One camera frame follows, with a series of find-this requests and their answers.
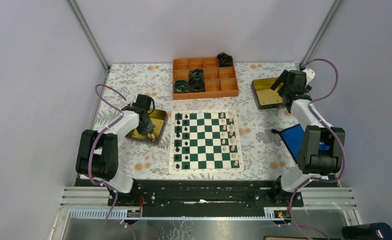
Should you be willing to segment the cream queen chess piece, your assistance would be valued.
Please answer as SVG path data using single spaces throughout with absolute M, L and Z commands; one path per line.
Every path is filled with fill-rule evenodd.
M 235 143 L 235 140 L 236 140 L 235 136 L 232 136 L 231 139 L 230 139 L 230 143 L 231 144 Z

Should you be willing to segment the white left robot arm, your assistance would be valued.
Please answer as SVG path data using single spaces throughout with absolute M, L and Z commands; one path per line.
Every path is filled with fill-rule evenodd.
M 138 201 L 139 193 L 133 188 L 134 180 L 118 170 L 119 139 L 134 130 L 143 136 L 152 133 L 155 125 L 150 114 L 154 107 L 151 97 L 139 94 L 102 130 L 87 129 L 81 134 L 76 172 L 87 176 L 94 185 L 120 192 L 120 200 L 129 206 Z

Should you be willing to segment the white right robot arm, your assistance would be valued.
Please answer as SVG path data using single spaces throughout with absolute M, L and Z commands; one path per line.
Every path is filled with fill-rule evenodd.
M 312 180 L 340 172 L 343 166 L 345 131 L 330 125 L 314 107 L 308 95 L 312 70 L 284 70 L 271 86 L 282 97 L 286 109 L 298 120 L 303 138 L 296 156 L 296 166 L 277 179 L 279 187 L 271 191 L 271 201 L 283 206 L 290 192 L 297 191 Z

